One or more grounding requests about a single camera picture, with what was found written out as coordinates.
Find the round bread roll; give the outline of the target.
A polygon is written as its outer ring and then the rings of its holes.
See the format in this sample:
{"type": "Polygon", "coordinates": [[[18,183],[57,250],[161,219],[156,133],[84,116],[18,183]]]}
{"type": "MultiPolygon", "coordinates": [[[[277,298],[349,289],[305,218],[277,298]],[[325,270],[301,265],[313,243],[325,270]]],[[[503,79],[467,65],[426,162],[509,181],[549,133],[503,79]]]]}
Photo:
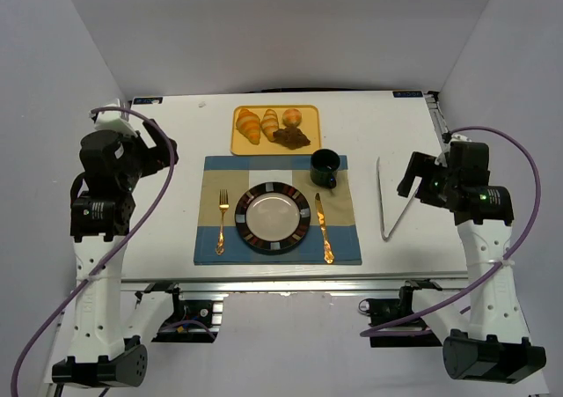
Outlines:
{"type": "Polygon", "coordinates": [[[282,122],[286,127],[297,127],[302,122],[303,115],[297,108],[289,108],[282,114],[282,122]]]}

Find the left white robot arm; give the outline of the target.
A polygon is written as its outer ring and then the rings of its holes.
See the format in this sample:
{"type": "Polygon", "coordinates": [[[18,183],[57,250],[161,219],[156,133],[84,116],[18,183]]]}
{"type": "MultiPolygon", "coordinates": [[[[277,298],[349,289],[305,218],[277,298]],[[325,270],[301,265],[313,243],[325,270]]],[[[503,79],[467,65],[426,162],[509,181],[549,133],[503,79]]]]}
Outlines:
{"type": "Polygon", "coordinates": [[[152,288],[128,321],[121,321],[124,254],[134,227],[139,179],[178,161],[176,145],[153,121],[143,122],[154,144],[122,121],[85,136],[79,157],[85,190],[71,198],[70,236],[81,290],[67,356],[52,367],[56,384],[82,388],[138,387],[149,365],[147,347],[173,315],[172,287],[152,288]]]}

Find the gold knife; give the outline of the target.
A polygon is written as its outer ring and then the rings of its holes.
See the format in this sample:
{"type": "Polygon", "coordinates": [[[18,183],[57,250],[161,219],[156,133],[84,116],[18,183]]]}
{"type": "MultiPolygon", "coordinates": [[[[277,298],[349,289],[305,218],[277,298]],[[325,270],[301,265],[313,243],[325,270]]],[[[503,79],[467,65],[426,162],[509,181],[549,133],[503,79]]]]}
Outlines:
{"type": "Polygon", "coordinates": [[[333,250],[330,244],[330,240],[328,237],[327,226],[325,221],[325,211],[323,208],[323,204],[321,202],[320,193],[315,194],[315,206],[318,216],[318,223],[321,230],[322,238],[323,238],[323,249],[324,249],[324,260],[327,264],[333,264],[334,262],[334,255],[333,250]]]}

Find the dark rimmed plate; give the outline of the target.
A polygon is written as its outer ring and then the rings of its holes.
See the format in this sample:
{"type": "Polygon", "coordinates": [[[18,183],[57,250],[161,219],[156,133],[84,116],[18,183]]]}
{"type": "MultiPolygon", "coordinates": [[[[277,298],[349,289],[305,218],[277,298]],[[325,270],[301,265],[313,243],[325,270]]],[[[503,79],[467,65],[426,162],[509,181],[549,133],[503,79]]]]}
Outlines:
{"type": "Polygon", "coordinates": [[[311,225],[311,207],[296,187],[268,181],[246,190],[234,212],[238,236],[258,254],[285,254],[299,246],[311,225]]]}

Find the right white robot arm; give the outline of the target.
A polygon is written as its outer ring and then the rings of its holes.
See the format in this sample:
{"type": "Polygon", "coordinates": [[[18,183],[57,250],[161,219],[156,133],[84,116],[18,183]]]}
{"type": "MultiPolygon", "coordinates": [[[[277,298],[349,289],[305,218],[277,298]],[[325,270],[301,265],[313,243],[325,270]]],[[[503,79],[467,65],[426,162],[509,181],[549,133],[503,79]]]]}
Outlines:
{"type": "Polygon", "coordinates": [[[431,312],[438,290],[415,289],[412,308],[442,342],[446,372],[452,379],[515,384],[546,365],[546,352],[531,342],[515,293],[514,269],[508,251],[514,212],[509,191],[489,183],[489,148],[484,143],[453,141],[438,157],[414,152],[399,183],[409,195],[444,208],[454,216],[462,241],[470,314],[454,307],[431,312]]]}

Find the blue beige placemat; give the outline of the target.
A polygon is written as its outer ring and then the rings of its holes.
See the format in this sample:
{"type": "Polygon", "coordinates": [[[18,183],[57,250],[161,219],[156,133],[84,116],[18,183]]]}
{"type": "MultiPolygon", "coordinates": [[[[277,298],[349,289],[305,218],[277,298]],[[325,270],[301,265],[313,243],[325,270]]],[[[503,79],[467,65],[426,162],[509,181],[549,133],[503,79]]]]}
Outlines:
{"type": "Polygon", "coordinates": [[[362,255],[347,178],[347,157],[340,156],[337,187],[318,187],[310,178],[309,156],[207,156],[201,184],[200,210],[194,245],[196,265],[315,265],[324,264],[322,234],[314,196],[320,193],[328,237],[336,265],[360,265],[362,255]],[[296,187],[311,207],[311,225],[304,241],[285,254],[258,254],[238,236],[234,212],[241,195],[263,182],[296,187]],[[216,254],[220,210],[219,192],[228,190],[230,208],[224,219],[224,252],[216,254]]]}

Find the large striped croissant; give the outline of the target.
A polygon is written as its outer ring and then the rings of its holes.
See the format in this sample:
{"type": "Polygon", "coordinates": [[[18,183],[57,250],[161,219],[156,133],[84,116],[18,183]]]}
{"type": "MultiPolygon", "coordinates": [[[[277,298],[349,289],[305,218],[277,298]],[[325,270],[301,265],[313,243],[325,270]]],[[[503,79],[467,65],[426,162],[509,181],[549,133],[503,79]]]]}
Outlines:
{"type": "Polygon", "coordinates": [[[260,118],[256,113],[248,108],[242,108],[236,119],[236,129],[251,144],[258,145],[260,143],[260,118]]]}

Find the yellow tray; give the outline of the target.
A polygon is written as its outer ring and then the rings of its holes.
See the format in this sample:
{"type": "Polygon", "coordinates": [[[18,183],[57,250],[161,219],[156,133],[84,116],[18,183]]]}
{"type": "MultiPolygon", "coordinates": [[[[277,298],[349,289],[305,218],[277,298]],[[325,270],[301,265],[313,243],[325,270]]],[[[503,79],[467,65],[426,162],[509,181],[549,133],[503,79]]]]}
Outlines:
{"type": "Polygon", "coordinates": [[[322,148],[322,135],[319,122],[318,109],[313,105],[245,105],[239,106],[234,109],[232,116],[232,129],[230,140],[230,152],[236,156],[274,156],[274,155],[311,155],[314,151],[322,148]],[[264,135],[260,133],[260,143],[252,144],[242,133],[237,129],[237,120],[239,113],[243,110],[259,116],[260,119],[268,109],[272,109],[278,116],[278,122],[281,128],[285,128],[282,122],[282,114],[288,110],[296,108],[302,114],[302,121],[298,128],[307,136],[311,141],[310,144],[291,150],[279,143],[270,142],[264,135]]]}

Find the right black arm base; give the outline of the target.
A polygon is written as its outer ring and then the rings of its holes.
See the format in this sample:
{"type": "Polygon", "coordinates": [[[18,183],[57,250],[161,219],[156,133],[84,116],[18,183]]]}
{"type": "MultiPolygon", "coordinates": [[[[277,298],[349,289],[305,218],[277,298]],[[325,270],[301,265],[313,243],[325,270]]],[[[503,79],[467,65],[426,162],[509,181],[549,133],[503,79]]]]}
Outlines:
{"type": "MultiPolygon", "coordinates": [[[[413,313],[413,293],[416,290],[438,290],[442,288],[431,280],[407,280],[399,289],[397,298],[365,298],[358,305],[361,314],[369,317],[369,326],[375,327],[385,322],[397,320],[413,313]]],[[[439,339],[430,331],[422,319],[411,320],[400,326],[413,334],[401,336],[370,337],[372,349],[390,348],[437,348],[439,339]]]]}

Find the dark green mug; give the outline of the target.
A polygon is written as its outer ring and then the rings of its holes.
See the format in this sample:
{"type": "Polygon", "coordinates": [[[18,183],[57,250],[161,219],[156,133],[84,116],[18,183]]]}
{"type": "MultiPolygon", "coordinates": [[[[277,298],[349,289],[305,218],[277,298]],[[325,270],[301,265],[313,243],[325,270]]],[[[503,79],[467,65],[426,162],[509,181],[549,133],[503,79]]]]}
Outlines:
{"type": "Polygon", "coordinates": [[[334,189],[337,186],[336,175],[340,169],[340,156],[328,149],[320,149],[311,155],[311,181],[319,186],[334,189]]]}

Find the gold fork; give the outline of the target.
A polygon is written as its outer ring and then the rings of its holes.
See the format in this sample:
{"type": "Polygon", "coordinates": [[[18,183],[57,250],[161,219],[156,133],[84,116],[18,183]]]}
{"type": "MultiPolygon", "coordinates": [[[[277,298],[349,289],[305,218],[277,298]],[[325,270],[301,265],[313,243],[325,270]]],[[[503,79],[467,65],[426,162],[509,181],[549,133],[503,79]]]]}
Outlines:
{"type": "Polygon", "coordinates": [[[219,224],[218,240],[216,243],[216,254],[222,255],[224,252],[224,219],[227,211],[230,208],[227,189],[221,189],[219,192],[218,208],[220,210],[221,218],[219,224]]]}

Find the small striped croissant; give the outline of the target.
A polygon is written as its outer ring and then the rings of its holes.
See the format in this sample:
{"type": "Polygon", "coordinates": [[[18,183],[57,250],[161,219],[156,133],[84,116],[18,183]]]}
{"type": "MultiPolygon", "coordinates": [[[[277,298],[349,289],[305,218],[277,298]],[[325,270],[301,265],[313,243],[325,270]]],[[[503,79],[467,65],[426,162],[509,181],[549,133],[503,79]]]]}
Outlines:
{"type": "Polygon", "coordinates": [[[277,113],[268,108],[260,122],[261,129],[270,142],[275,141],[274,133],[280,129],[277,113]]]}

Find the dark brown bread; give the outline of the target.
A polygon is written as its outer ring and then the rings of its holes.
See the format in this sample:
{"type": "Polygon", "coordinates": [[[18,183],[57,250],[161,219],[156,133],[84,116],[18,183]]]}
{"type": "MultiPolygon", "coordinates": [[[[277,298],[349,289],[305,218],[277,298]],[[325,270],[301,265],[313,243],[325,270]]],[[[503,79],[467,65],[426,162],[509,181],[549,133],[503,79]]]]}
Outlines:
{"type": "Polygon", "coordinates": [[[290,150],[300,149],[308,146],[311,141],[295,126],[289,126],[285,129],[278,129],[273,133],[274,141],[290,150]]]}

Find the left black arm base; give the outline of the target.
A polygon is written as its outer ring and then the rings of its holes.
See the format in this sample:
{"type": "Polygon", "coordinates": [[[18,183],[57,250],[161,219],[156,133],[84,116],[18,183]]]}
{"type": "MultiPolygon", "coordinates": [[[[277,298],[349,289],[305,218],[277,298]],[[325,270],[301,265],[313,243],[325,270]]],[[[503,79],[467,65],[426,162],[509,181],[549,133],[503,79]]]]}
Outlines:
{"type": "Polygon", "coordinates": [[[220,322],[214,320],[219,312],[218,301],[210,298],[185,298],[177,283],[150,283],[144,290],[135,292],[135,309],[155,298],[157,293],[172,297],[172,313],[164,320],[153,342],[159,343],[213,343],[220,322]]]}

